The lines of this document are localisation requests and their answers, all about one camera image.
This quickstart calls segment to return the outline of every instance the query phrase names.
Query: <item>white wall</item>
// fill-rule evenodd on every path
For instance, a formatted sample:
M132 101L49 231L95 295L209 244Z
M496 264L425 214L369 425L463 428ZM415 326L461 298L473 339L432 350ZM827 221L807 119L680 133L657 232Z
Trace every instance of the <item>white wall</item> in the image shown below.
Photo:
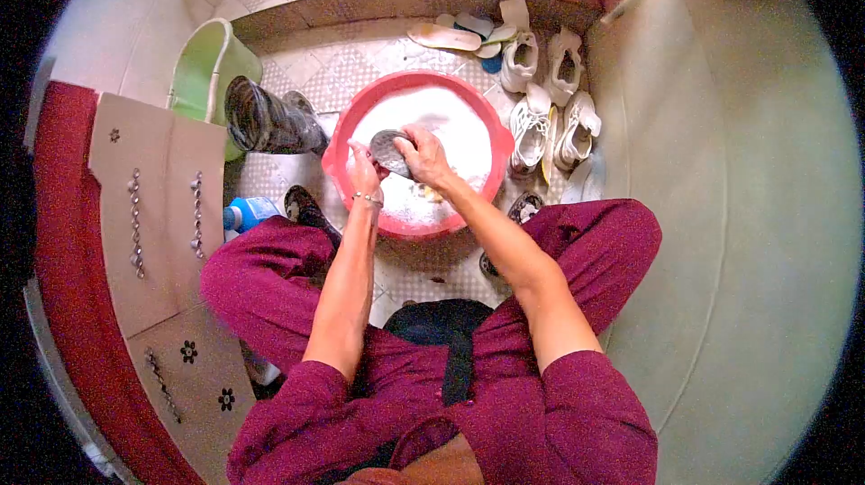
M609 346L659 431L657 482L759 482L816 411L855 297L837 66L803 0L643 0L587 45L609 196L664 231Z
M49 41L52 78L163 106L189 35L222 0L70 0Z

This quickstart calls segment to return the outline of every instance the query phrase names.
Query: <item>person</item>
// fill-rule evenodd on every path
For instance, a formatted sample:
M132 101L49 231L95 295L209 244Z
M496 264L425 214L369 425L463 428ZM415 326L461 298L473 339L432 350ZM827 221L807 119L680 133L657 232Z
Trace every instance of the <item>person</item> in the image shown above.
M351 143L357 194L336 255L321 228L273 217L202 271L215 315L286 375L246 417L228 479L653 483L656 435L596 335L649 269L655 217L608 199L547 206L520 227L450 170L433 134L404 131L414 145L395 146L414 176L462 215L514 295L488 312L411 304L368 325L384 173ZM310 276L329 262L319 290Z

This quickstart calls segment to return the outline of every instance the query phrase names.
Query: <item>plastic bottle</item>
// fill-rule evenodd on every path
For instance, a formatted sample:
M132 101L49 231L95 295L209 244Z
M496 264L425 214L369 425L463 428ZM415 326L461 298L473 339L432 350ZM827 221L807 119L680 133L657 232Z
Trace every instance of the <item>plastic bottle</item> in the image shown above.
M222 227L243 233L258 225L259 222L278 215L273 202L265 197L234 198L228 207L222 210Z

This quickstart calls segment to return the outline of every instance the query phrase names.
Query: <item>maroon pants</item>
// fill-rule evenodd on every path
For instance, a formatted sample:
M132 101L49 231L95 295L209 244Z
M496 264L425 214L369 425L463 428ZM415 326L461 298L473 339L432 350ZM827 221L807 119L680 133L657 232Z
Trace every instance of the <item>maroon pants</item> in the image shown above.
M556 260L574 300L600 333L618 315L654 260L661 231L634 199L607 199L541 209L523 226ZM306 348L319 289L308 277L327 262L330 241L316 228L273 217L220 249L205 267L201 290L214 313L258 354L286 371ZM502 303L473 336L476 380L536 374L525 316L515 298ZM384 385L440 384L443 347L417 346L367 328L362 373L368 393Z

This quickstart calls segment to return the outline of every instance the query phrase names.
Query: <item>black sandal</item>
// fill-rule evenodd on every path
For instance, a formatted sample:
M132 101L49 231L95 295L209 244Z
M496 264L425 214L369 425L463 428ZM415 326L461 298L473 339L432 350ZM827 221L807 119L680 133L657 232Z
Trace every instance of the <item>black sandal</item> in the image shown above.
M334 250L339 248L342 242L340 232L330 225L324 213L319 208L312 195L300 185L288 189L286 194L286 216L291 222L300 226L318 228L327 235Z
M527 191L520 195L520 197L514 201L514 204L510 206L510 209L508 209L508 218L522 226L531 220L531 218L534 217L543 207L543 198L534 192ZM495 265L492 264L490 257L487 256L487 253L481 254L481 260L479 263L481 273L484 275L490 277L501 276L498 269L496 269Z

